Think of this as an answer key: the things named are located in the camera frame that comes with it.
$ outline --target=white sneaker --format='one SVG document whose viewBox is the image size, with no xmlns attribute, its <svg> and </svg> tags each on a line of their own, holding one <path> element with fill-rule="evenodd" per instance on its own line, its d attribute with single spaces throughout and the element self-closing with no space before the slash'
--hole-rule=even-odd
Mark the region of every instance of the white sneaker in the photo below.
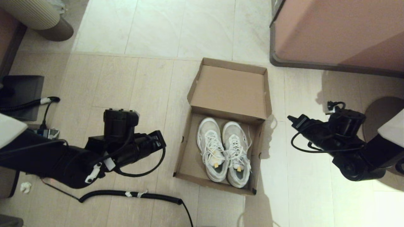
<svg viewBox="0 0 404 227">
<path fill-rule="evenodd" d="M 199 125 L 196 141 L 209 178 L 214 182 L 223 181 L 226 178 L 229 161 L 220 139 L 220 128 L 213 118 L 203 119 Z"/>
<path fill-rule="evenodd" d="M 238 123 L 228 122 L 223 128 L 223 141 L 230 161 L 227 179 L 232 186 L 242 188 L 247 184 L 251 170 L 246 134 Z"/>
</svg>

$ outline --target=white tape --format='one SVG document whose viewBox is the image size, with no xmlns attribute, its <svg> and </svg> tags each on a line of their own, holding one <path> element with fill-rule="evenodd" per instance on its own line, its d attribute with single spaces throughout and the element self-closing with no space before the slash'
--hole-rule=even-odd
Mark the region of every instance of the white tape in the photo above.
<svg viewBox="0 0 404 227">
<path fill-rule="evenodd" d="M 145 193 L 147 193 L 147 192 L 149 192 L 149 190 L 147 190 L 147 189 L 146 189 L 146 191 L 144 191 L 144 192 L 139 192 L 139 193 L 137 194 L 137 197 L 138 197 L 138 198 L 142 198 L 142 195 L 145 194 Z"/>
<path fill-rule="evenodd" d="M 50 103 L 51 99 L 50 98 L 42 98 L 41 99 L 41 105 L 45 104 L 45 103 Z"/>
</svg>

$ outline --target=cardboard box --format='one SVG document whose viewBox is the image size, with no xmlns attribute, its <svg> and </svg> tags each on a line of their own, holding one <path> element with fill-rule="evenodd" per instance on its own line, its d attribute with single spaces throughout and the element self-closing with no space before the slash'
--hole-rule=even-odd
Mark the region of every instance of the cardboard box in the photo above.
<svg viewBox="0 0 404 227">
<path fill-rule="evenodd" d="M 240 195 L 255 195 L 260 174 L 260 154 L 268 152 L 264 125 L 271 115 L 268 71 L 266 68 L 203 58 L 188 93 L 191 105 L 183 132 L 174 177 Z M 196 142 L 199 124 L 213 117 L 221 130 L 228 121 L 239 122 L 252 145 L 247 156 L 251 174 L 247 185 L 238 189 L 227 179 L 216 183 L 206 174 L 206 167 Z"/>
</svg>

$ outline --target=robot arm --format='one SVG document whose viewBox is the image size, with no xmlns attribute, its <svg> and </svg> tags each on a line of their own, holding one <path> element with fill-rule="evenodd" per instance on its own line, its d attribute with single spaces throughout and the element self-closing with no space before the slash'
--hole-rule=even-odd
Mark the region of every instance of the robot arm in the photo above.
<svg viewBox="0 0 404 227">
<path fill-rule="evenodd" d="M 92 184 L 111 171 L 129 177 L 144 176 L 161 164 L 166 144 L 159 130 L 148 135 L 134 133 L 138 123 L 139 115 L 135 111 L 106 110 L 104 135 L 90 137 L 84 149 L 69 146 L 65 140 L 49 140 L 19 127 L 20 135 L 15 139 L 10 136 L 3 142 L 5 145 L 11 141 L 0 149 L 0 166 L 54 178 L 76 189 Z M 10 133 L 13 126 L 7 125 L 2 131 Z M 162 158 L 152 170 L 143 174 L 128 174 L 120 170 L 160 149 L 163 149 Z"/>
<path fill-rule="evenodd" d="M 366 119 L 364 114 L 345 109 L 343 102 L 328 102 L 328 109 L 333 111 L 328 122 L 310 119 L 303 114 L 299 118 L 288 116 L 292 127 L 298 131 L 291 141 L 293 147 L 310 153 L 329 153 L 334 157 L 332 162 L 351 181 L 379 179 L 387 168 L 396 164 L 400 171 L 401 164 L 398 164 L 404 158 L 404 136 L 400 139 L 400 135 L 404 135 L 404 110 L 397 119 L 391 120 L 393 122 L 382 126 L 379 135 L 366 144 L 356 135 Z M 299 134 L 309 140 L 308 146 L 314 150 L 301 149 L 293 144 Z M 386 139 L 391 135 L 395 136 L 392 142 Z"/>
</svg>

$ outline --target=white shoelace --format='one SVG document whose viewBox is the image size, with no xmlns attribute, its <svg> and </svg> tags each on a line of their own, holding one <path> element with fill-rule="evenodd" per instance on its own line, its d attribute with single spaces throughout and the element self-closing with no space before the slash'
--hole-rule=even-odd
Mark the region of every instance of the white shoelace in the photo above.
<svg viewBox="0 0 404 227">
<path fill-rule="evenodd" d="M 215 151 L 224 151 L 223 146 L 219 141 L 219 137 L 215 131 L 210 130 L 205 134 L 205 144 L 205 152 L 201 153 L 202 161 L 205 165 L 210 162 L 212 157 L 219 160 L 226 160 L 225 157 L 219 157 L 215 154 Z"/>
<path fill-rule="evenodd" d="M 251 171 L 250 160 L 247 158 L 247 151 L 250 148 L 251 144 L 248 143 L 247 138 L 243 138 L 247 143 L 247 150 L 241 146 L 240 138 L 236 135 L 231 135 L 229 138 L 230 147 L 228 149 L 228 153 L 230 155 L 230 164 L 229 168 L 232 168 L 234 164 L 239 166 L 247 166 Z"/>
</svg>

